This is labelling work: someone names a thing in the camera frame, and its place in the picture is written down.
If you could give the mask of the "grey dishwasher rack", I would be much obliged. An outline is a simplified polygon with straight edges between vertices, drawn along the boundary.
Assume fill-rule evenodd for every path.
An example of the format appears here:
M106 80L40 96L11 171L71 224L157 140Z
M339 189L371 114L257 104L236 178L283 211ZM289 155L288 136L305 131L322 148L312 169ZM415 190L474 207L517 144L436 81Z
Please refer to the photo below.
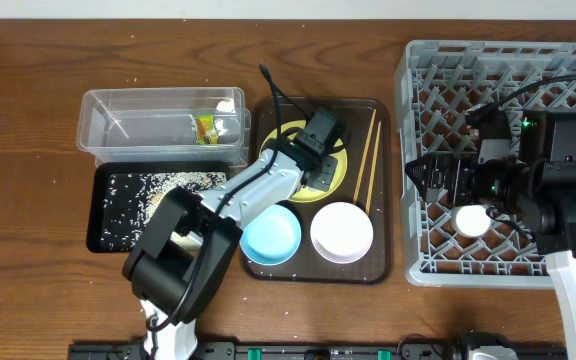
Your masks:
M397 66L395 110L401 159L428 152L473 154L464 114L544 78L576 74L576 43L414 40ZM514 135L524 108L576 110L576 82L547 85L503 105ZM408 177L400 200L404 274L416 286L550 289L534 243L495 222L459 235L442 194L424 202Z

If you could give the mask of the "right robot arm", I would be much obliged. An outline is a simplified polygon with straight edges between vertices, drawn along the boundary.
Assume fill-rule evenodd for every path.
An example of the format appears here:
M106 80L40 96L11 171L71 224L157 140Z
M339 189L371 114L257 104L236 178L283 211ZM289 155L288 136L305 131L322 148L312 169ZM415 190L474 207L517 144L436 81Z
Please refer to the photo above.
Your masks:
M407 162L405 174L426 202L445 191L453 206L519 217L546 260L567 355L576 359L576 111L524 111L515 159L505 112L471 111L466 124L478 133L476 154L429 152Z

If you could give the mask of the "yellow round plate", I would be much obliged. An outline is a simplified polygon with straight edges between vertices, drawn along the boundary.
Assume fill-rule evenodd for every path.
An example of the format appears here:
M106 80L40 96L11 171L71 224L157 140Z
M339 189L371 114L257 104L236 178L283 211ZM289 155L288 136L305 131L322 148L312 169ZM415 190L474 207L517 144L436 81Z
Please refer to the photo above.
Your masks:
M306 124L305 120L289 121L289 122L283 124L281 129L282 129L282 132L284 132L286 130L291 130L291 129L302 129L302 128L304 128L305 124ZM270 139L274 139L274 138L276 138L276 131L275 130L271 131L271 133L266 136L266 138L264 139L264 141L261 144L261 149L263 150L266 143ZM292 202L296 202L296 203L311 203L311 202L322 200L337 190L337 188L343 182L344 177L345 177L346 172L347 172L347 168L348 168L347 151L345 149L342 149L341 151L334 153L331 156L337 160L337 165L336 165L335 172L334 172L334 175L332 177L329 189L326 191L322 191L322 190L318 190L318 189L315 189L315 188L312 188L309 186L304 186L299 191L294 193L292 195L292 197L290 197L288 200L290 200Z

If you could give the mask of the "dark brown serving tray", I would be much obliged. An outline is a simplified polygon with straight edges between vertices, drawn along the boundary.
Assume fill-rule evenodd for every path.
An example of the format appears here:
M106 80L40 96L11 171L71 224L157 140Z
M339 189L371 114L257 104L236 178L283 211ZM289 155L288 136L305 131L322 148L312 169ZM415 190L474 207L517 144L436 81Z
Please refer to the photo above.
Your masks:
M311 203L287 200L282 203L295 213L302 226L302 240L295 255L282 264L263 266L250 261L242 254L240 256L242 268L248 275L258 280L379 284L389 276L393 265L390 115L382 103L371 99L297 97L295 102L309 114L322 107L335 114L344 124L344 133L337 144L342 145L347 151L347 172L337 190L322 200ZM324 259L315 250L309 234L310 224L315 214L324 206L335 202L352 202L373 109L376 109L376 117L356 204L365 210L377 126L381 122L380 148L371 211L368 216L374 230L373 243L367 254L358 261L335 264Z

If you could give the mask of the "clear plastic bin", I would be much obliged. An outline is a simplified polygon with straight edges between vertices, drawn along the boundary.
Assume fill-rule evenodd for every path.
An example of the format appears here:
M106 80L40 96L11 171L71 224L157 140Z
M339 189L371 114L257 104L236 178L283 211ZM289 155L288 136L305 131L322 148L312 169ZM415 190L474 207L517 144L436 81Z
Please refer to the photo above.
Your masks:
M199 145L190 114L214 118L217 144ZM248 162L251 115L238 87L96 89L82 98L76 145L96 161Z

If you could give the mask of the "green snack wrapper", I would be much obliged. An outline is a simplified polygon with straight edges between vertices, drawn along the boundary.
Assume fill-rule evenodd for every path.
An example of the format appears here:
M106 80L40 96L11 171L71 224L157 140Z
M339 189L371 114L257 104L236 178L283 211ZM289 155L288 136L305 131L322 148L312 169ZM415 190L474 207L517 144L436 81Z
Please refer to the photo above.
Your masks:
M212 115L190 114L190 118L195 138L199 145L218 143L219 135Z

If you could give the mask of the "spilled rice pile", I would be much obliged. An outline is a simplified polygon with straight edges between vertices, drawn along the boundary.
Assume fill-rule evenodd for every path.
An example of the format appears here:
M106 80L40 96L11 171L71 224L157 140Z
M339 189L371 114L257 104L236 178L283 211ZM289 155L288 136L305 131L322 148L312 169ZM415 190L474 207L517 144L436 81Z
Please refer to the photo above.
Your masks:
M102 201L102 221L97 235L105 252L130 251L145 230L161 199L180 187L197 193L222 185L227 173L175 172L114 174Z

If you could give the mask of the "pink bowl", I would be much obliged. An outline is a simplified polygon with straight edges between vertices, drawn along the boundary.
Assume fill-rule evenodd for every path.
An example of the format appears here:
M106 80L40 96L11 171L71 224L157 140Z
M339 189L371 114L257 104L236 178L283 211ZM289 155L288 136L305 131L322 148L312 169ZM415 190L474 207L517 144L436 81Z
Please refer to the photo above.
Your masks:
M335 202L315 214L310 238L315 250L327 261L350 264L370 250L374 230L362 209L352 203Z

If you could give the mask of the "light blue bowl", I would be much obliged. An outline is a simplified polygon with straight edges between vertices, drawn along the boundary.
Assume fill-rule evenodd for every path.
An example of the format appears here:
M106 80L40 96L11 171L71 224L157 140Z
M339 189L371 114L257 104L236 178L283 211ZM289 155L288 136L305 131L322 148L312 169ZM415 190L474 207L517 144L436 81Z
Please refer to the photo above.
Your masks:
M252 262L275 266L289 260L298 250L302 238L297 216L282 205L272 205L243 230L240 248Z

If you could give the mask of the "white paper cup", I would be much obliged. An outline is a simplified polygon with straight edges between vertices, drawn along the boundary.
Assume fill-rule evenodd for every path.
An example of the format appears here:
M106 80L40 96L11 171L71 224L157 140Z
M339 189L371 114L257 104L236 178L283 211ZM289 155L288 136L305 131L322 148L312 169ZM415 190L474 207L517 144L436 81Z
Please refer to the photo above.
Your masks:
M484 235L491 226L491 219L482 205L468 205L452 209L451 225L460 235L476 238Z

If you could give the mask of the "black plastic tray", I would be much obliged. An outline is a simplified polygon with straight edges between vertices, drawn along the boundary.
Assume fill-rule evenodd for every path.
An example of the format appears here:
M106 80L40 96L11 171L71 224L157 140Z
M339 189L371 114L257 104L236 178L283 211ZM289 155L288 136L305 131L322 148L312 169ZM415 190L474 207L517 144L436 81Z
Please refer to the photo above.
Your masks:
M175 173L175 172L208 172L221 171L227 173L229 178L229 167L223 162L115 162L100 165L94 176L94 185L91 199L90 214L86 245L93 253L115 253L105 252L101 249L97 235L100 234L102 221L102 201L106 194L109 178L114 174L130 173Z

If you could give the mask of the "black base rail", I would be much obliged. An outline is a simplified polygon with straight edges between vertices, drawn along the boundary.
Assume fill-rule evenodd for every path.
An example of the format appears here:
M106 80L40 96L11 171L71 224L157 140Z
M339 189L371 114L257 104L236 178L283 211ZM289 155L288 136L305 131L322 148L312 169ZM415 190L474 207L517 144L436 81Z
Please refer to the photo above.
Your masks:
M396 343L315 344L239 343L228 339L202 342L194 335L173 342L164 335L127 342L75 342L68 360L567 360L564 346L514 344L495 333L470 332L451 341L409 334Z

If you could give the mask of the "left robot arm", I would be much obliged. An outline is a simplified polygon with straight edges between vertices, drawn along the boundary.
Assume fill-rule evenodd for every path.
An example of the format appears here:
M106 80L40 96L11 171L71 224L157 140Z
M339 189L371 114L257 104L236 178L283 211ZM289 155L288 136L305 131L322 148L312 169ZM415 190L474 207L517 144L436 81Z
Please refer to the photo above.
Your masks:
M141 358L191 357L195 321L219 289L244 227L317 179L343 131L343 122L320 108L292 138L278 130L258 159L226 183L199 193L177 187L163 196L122 269L146 314Z

